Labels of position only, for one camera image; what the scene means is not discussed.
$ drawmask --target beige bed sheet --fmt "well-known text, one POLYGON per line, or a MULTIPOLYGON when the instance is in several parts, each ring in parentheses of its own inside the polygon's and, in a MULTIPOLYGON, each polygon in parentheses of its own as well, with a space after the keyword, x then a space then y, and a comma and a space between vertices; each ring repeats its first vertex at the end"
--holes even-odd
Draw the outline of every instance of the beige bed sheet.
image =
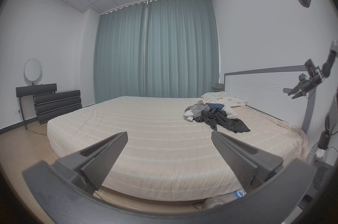
MULTIPOLYGON (((119 97, 50 120, 48 138, 63 157, 127 131, 128 143, 103 182, 127 195, 184 201, 236 191, 241 185, 214 147, 210 126, 183 118, 198 100, 119 97)), ((251 131, 235 134, 220 125, 218 131, 283 157, 284 165, 306 159, 302 130, 246 106, 235 110, 251 131)))

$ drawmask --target floral pillow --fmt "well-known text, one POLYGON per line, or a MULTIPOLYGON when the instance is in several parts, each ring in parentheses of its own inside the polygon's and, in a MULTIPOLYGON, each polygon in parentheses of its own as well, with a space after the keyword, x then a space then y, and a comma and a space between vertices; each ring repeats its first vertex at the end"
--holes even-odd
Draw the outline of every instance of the floral pillow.
POLYGON ((231 96, 230 94, 227 94, 225 91, 207 92, 203 94, 202 97, 205 100, 209 101, 210 103, 221 103, 228 107, 245 106, 247 103, 247 101, 231 96))

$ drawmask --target tile floor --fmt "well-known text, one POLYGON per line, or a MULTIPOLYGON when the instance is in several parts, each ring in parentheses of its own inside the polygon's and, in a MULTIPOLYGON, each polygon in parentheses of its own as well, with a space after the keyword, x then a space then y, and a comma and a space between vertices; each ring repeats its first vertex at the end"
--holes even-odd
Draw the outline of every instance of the tile floor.
MULTIPOLYGON (((47 124, 40 125, 37 121, 29 124, 28 129, 37 133, 47 134, 47 124)), ((48 137, 31 131, 25 130, 22 126, 0 135, 0 163, 13 188, 32 212, 43 223, 54 223, 38 205, 21 175, 23 170, 40 160, 45 160, 49 164, 52 164, 58 158, 50 146, 48 137)), ((98 194, 95 193, 94 196, 124 208, 156 213, 194 212, 197 209, 191 205, 201 202, 144 200, 105 187, 99 189, 98 194)))

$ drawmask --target curtain pleat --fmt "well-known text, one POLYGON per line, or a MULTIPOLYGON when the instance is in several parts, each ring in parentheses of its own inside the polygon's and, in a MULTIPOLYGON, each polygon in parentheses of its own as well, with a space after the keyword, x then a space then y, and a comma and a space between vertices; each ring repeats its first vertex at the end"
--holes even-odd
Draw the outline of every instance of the curtain pleat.
POLYGON ((143 42, 146 3, 101 15, 94 52, 95 102, 144 96, 143 42))
POLYGON ((144 95, 200 97, 219 79, 216 19, 211 0, 149 2, 144 95))

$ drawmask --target gray clothing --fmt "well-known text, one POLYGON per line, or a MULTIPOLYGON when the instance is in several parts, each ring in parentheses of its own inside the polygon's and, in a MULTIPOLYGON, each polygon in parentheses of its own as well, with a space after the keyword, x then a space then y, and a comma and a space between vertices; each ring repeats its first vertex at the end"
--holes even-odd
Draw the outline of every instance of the gray clothing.
POLYGON ((184 113, 186 113, 188 110, 191 110, 192 114, 194 115, 194 118, 197 118, 201 116, 202 111, 209 111, 210 107, 203 103, 202 100, 199 100, 196 104, 193 106, 189 106, 186 108, 184 113))

